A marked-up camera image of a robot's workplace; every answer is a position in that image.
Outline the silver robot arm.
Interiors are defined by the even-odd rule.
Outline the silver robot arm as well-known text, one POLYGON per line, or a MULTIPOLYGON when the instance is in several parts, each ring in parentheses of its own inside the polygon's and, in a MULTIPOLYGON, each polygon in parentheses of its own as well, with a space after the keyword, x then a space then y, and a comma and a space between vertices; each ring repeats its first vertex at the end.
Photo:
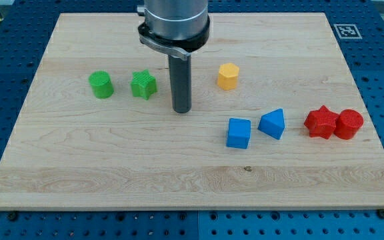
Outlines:
POLYGON ((154 51, 188 61, 208 40, 207 0, 144 0, 137 11, 139 40, 154 51))

